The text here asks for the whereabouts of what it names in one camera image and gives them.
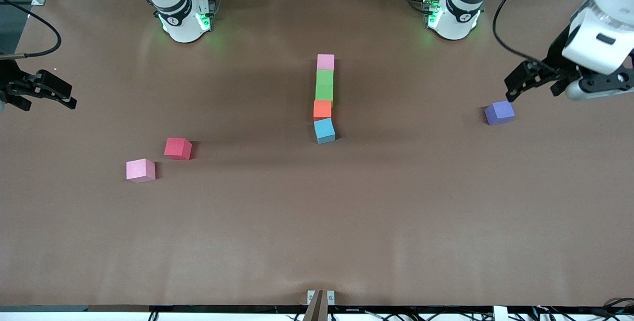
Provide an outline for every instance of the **pink cube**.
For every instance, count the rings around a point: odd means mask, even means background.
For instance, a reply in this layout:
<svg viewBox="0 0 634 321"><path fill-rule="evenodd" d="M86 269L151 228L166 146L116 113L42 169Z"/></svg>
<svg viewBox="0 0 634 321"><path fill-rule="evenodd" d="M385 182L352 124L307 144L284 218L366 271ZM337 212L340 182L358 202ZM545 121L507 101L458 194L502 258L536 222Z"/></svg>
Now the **pink cube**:
<svg viewBox="0 0 634 321"><path fill-rule="evenodd" d="M157 179L152 161L141 159L125 163L125 179L132 182L148 182Z"/></svg>
<svg viewBox="0 0 634 321"><path fill-rule="evenodd" d="M192 156L192 143L185 138L168 138L163 154L172 160L189 160Z"/></svg>
<svg viewBox="0 0 634 321"><path fill-rule="evenodd" d="M317 55L317 69L334 71L335 70L335 55L318 54Z"/></svg>

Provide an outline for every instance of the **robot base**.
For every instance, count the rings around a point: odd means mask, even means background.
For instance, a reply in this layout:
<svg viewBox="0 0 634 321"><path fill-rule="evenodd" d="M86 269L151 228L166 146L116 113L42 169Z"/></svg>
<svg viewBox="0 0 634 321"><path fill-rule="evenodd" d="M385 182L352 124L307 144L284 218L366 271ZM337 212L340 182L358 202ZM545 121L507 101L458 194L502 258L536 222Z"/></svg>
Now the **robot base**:
<svg viewBox="0 0 634 321"><path fill-rule="evenodd" d="M469 17L461 18L464 22L459 22L447 8L447 0L438 0L438 2L440 5L435 8L435 13L430 14L426 21L427 27L437 32L438 35L449 40L459 40L466 37L476 27L480 11L473 16L465 14Z"/></svg>
<svg viewBox="0 0 634 321"><path fill-rule="evenodd" d="M191 43L205 32L211 31L213 12L215 2L210 4L209 0L192 0L192 11L183 19L181 25L172 26L163 22L163 30L179 43Z"/></svg>

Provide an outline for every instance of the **brown table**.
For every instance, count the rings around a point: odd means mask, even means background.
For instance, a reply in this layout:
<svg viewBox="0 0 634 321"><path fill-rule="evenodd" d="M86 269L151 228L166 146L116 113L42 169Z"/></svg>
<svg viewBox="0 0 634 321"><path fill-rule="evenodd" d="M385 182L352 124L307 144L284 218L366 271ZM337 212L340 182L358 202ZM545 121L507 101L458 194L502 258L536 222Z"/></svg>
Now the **brown table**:
<svg viewBox="0 0 634 321"><path fill-rule="evenodd" d="M48 0L70 111L0 116L0 303L601 305L634 294L634 98L547 87L494 127L521 61L423 28L402 0L223 0L179 44L145 0ZM500 34L543 56L582 0L509 0ZM52 34L30 19L20 50ZM337 55L339 140L317 145L317 53ZM195 141L195 159L162 156ZM159 179L125 181L148 158Z"/></svg>

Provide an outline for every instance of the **cube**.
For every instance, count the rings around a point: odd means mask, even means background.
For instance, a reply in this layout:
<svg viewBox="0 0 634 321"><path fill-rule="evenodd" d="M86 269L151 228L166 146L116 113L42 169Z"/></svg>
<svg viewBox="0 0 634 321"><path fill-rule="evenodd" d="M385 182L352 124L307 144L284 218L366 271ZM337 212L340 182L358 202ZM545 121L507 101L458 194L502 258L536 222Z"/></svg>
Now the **cube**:
<svg viewBox="0 0 634 321"><path fill-rule="evenodd" d="M317 84L317 86L315 86L315 100L331 101L333 98L332 88L333 86L327 84Z"/></svg>
<svg viewBox="0 0 634 321"><path fill-rule="evenodd" d="M185 138L168 138L163 154L172 160L189 160L192 156L192 143Z"/></svg>
<svg viewBox="0 0 634 321"><path fill-rule="evenodd" d="M332 101L315 101L313 104L313 121L332 118Z"/></svg>
<svg viewBox="0 0 634 321"><path fill-rule="evenodd" d="M489 125L508 123L515 117L513 106L509 101L495 102L485 109L484 114Z"/></svg>
<svg viewBox="0 0 634 321"><path fill-rule="evenodd" d="M132 182L156 180L156 167L148 159L128 161L125 163L125 179Z"/></svg>
<svg viewBox="0 0 634 321"><path fill-rule="evenodd" d="M335 70L335 55L318 54L317 55L317 69L334 71Z"/></svg>
<svg viewBox="0 0 634 321"><path fill-rule="evenodd" d="M332 118L316 120L313 124L315 126L315 135L317 136L317 144L335 141L335 127L332 125Z"/></svg>
<svg viewBox="0 0 634 321"><path fill-rule="evenodd" d="M333 84L335 84L335 72L328 70L317 70L317 84L333 86Z"/></svg>

